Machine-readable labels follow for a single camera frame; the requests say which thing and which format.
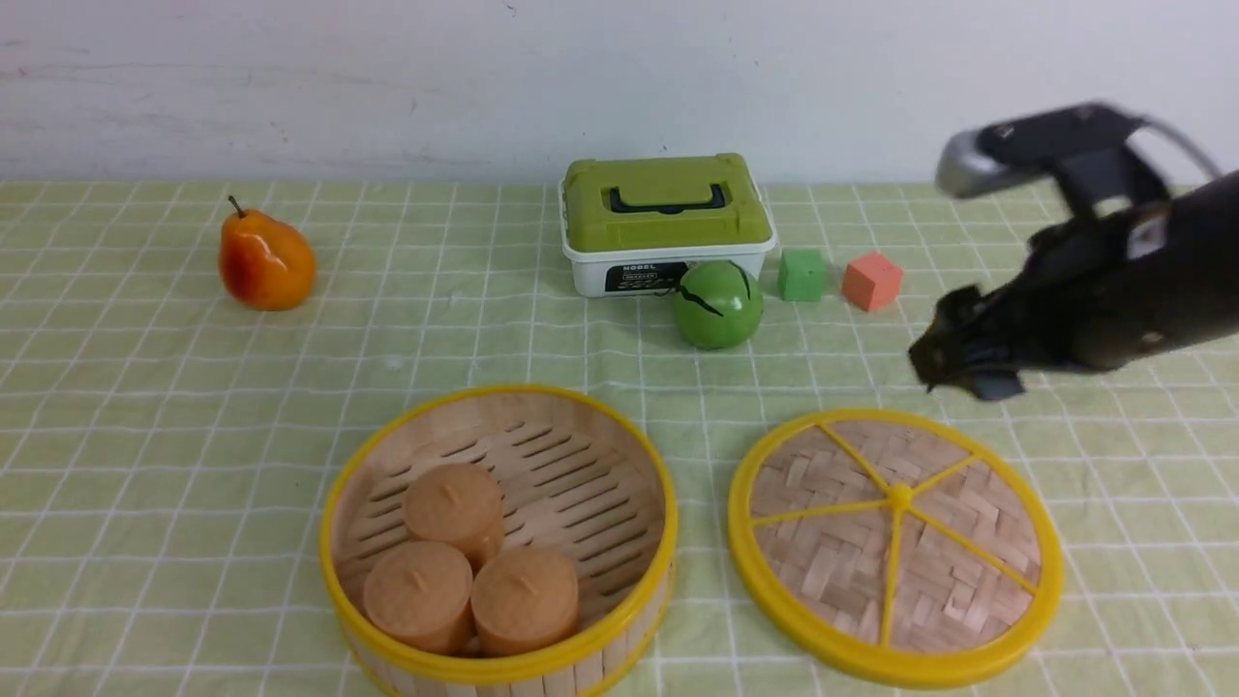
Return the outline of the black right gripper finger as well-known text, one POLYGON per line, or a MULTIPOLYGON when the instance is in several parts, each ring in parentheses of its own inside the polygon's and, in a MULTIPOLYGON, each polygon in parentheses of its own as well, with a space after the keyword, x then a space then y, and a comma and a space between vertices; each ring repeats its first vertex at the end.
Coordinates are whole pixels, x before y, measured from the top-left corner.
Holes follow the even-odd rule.
POLYGON ((969 376, 969 391, 983 402, 1001 402, 1026 392, 1025 384, 1017 371, 987 370, 973 371, 969 376))

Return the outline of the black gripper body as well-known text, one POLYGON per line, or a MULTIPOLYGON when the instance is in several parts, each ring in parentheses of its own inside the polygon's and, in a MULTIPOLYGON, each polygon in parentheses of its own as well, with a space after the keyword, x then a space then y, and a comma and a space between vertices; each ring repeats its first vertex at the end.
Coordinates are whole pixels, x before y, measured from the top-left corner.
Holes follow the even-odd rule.
POLYGON ((978 371, 1105 374, 1177 348, 1173 206, 1035 234, 1012 282, 978 301, 978 371))

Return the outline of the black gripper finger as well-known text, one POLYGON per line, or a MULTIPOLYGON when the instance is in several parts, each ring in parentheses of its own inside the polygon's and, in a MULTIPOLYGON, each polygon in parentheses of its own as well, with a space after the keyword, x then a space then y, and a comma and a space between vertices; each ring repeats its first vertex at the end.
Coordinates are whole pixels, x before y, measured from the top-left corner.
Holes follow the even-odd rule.
POLYGON ((953 288, 935 301, 934 313, 923 334, 909 345, 907 357, 918 383, 926 392, 935 387, 955 387, 979 394, 978 376, 965 352, 964 329, 983 301, 975 284, 953 288))

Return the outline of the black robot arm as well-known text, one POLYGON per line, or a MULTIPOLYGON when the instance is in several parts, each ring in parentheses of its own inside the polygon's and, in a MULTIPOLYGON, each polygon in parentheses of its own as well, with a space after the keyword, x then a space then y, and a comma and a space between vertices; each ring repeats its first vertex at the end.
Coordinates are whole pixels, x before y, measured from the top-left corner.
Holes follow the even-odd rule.
POLYGON ((908 357, 928 391, 997 402, 1025 391, 1022 371, 1110 374, 1237 326, 1238 189, 1228 173, 1172 201, 1044 227, 1009 284, 940 297, 908 357))

